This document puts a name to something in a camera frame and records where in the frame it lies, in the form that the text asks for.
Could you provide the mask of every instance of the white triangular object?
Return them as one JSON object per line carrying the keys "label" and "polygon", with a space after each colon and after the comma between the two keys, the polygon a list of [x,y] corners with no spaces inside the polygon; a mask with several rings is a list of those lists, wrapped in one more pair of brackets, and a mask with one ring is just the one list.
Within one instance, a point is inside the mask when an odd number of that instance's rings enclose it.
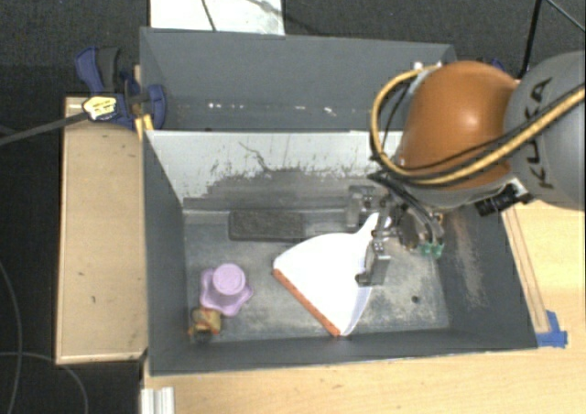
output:
{"label": "white triangular object", "polygon": [[378,214],[355,234],[323,234],[289,248],[275,259],[275,277],[333,335],[350,334],[360,319],[370,287],[360,287],[366,249]]}

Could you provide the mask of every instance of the purple plastic toy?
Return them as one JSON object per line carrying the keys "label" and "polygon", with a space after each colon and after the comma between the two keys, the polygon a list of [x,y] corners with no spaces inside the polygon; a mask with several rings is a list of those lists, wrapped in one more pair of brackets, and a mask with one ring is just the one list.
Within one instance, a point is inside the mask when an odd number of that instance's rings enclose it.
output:
{"label": "purple plastic toy", "polygon": [[202,307],[220,311],[224,316],[235,316],[252,296],[246,275],[236,264],[222,264],[201,273]]}

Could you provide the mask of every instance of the black carpet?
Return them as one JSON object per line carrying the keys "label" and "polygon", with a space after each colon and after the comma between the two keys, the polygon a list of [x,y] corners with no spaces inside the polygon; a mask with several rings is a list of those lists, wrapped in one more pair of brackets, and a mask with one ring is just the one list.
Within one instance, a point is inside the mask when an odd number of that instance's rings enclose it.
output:
{"label": "black carpet", "polygon": [[[555,0],[584,24],[585,0]],[[283,0],[289,34],[447,42],[461,58],[498,58],[518,72],[533,0]],[[138,28],[148,0],[0,0],[0,125],[25,129],[59,118],[65,95],[84,87],[73,57],[90,45],[122,49],[138,61]],[[544,4],[532,62],[584,48],[584,35]],[[12,279],[24,350],[51,357],[56,304],[60,134],[0,147],[0,260]],[[0,282],[0,351],[16,350],[11,299]],[[0,356],[0,412],[14,377]],[[91,413],[137,412],[138,363],[73,367]],[[26,358],[14,413],[83,412],[75,380]]]}

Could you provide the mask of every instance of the orange edge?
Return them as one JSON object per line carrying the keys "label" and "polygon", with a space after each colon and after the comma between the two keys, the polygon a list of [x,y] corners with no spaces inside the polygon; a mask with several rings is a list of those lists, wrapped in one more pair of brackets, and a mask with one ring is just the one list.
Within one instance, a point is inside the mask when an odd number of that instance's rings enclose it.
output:
{"label": "orange edge", "polygon": [[287,289],[295,299],[305,307],[311,315],[321,323],[321,325],[328,330],[328,332],[334,336],[338,337],[341,334],[341,331],[330,321],[328,320],[321,311],[319,311],[309,300],[305,298],[305,296],[299,292],[298,288],[295,287],[291,281],[285,277],[285,275],[279,271],[278,269],[273,269],[273,276],[283,285],[285,289]]}

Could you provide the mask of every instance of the wooden board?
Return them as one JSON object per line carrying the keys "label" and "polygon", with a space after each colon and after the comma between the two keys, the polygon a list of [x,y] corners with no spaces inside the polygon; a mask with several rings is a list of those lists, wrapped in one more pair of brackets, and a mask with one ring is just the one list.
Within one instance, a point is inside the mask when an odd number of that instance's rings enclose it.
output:
{"label": "wooden board", "polygon": [[[82,99],[66,101],[66,115]],[[89,121],[63,138],[58,364],[137,359],[147,347],[135,133]]]}

